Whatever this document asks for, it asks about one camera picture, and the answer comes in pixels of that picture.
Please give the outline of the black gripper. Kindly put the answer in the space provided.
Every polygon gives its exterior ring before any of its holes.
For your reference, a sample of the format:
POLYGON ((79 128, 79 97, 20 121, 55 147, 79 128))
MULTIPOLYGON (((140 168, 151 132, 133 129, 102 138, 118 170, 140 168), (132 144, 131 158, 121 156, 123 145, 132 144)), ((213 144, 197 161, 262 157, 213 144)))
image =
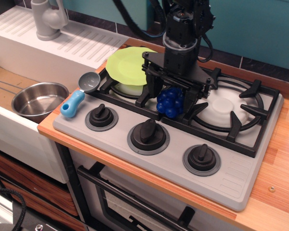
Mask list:
POLYGON ((198 41, 180 44, 173 40, 163 41, 164 53, 143 52, 143 70, 150 98, 156 98, 162 88, 164 79, 173 79, 175 84, 191 87, 185 92, 183 112, 188 113, 196 102, 203 97, 202 87, 212 86, 212 77, 198 65, 198 41))

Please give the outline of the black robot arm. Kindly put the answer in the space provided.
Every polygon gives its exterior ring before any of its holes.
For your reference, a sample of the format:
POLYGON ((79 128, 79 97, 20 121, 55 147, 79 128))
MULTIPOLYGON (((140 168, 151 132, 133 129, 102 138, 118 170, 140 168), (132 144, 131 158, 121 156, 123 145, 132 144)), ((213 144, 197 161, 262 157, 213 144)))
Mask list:
POLYGON ((122 1, 114 1, 134 34, 145 40, 163 38, 164 53, 144 52, 142 55, 150 97, 157 97, 165 83, 182 87, 185 91, 183 112, 188 113, 198 96, 207 95, 211 86, 217 87, 216 81, 198 65, 201 62, 198 57, 201 41, 212 48, 206 33, 213 28, 215 16, 207 0, 165 0, 162 4, 152 0, 150 3, 160 21, 162 31, 158 35, 141 30, 122 1))

